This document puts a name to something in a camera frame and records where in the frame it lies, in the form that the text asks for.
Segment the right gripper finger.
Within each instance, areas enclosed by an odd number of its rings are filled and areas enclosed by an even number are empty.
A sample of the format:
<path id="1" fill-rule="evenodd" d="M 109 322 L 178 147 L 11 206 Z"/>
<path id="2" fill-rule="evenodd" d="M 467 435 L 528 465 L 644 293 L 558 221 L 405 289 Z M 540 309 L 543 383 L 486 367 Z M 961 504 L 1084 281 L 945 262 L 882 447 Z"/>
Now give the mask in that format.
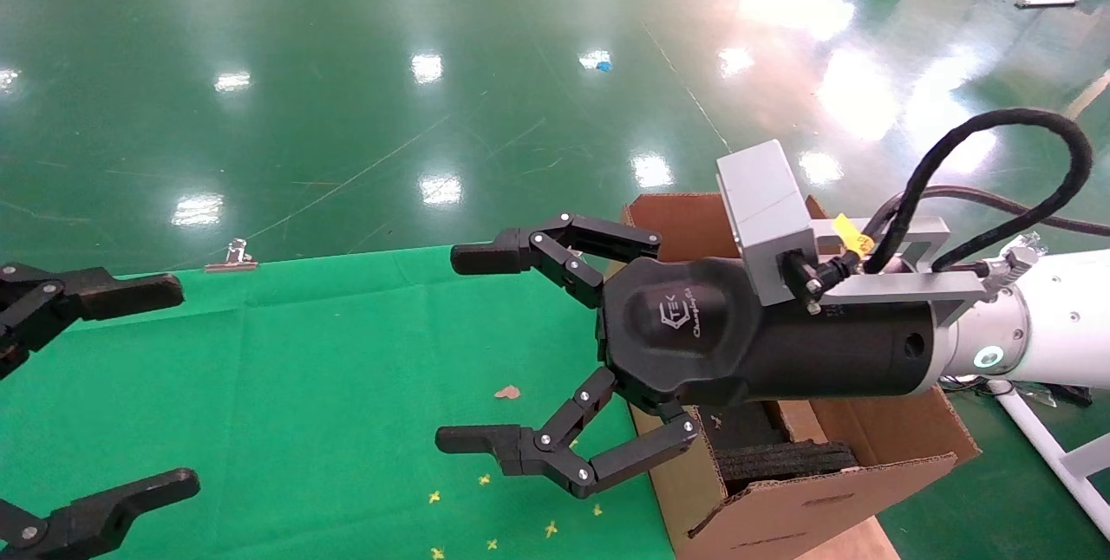
<path id="1" fill-rule="evenodd" d="M 457 244 L 450 264 L 461 276 L 500 275 L 535 269 L 588 309 L 601 307 L 605 278 L 586 255 L 622 264 L 659 255 L 662 235 L 634 225 L 582 215 L 561 215 L 532 227 L 500 232 L 491 243 Z"/>
<path id="2" fill-rule="evenodd" d="M 702 431 L 693 415 L 677 403 L 663 403 L 662 425 L 634 440 L 584 459 L 573 442 L 618 393 L 618 378 L 598 368 L 578 391 L 539 429 L 519 425 L 441 427 L 435 434 L 442 454 L 491 454 L 504 476 L 543 476 L 578 499 L 606 492 L 655 466 L 689 450 Z"/>

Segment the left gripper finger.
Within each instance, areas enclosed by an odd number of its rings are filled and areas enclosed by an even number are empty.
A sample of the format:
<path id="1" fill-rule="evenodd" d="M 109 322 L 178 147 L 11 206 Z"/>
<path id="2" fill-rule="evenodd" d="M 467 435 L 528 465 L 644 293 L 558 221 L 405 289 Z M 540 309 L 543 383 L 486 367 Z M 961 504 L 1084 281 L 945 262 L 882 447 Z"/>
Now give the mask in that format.
<path id="1" fill-rule="evenodd" d="M 1 378 L 75 322 L 171 309 L 184 302 L 171 273 L 118 279 L 101 267 L 53 272 L 7 263 L 1 271 Z"/>
<path id="2" fill-rule="evenodd" d="M 199 493 L 192 469 L 173 469 L 90 493 L 37 517 L 1 501 L 3 559 L 92 559 L 114 552 L 139 516 Z"/>

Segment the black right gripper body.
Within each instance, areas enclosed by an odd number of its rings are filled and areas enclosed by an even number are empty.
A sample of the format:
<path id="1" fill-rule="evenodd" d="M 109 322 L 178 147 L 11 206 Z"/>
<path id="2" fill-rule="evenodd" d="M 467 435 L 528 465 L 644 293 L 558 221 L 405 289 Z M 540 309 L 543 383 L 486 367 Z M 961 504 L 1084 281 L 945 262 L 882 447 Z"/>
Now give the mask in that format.
<path id="1" fill-rule="evenodd" d="M 599 315 L 604 365 L 643 409 L 910 394 L 934 348 L 924 301 L 761 306 L 739 258 L 630 261 Z"/>

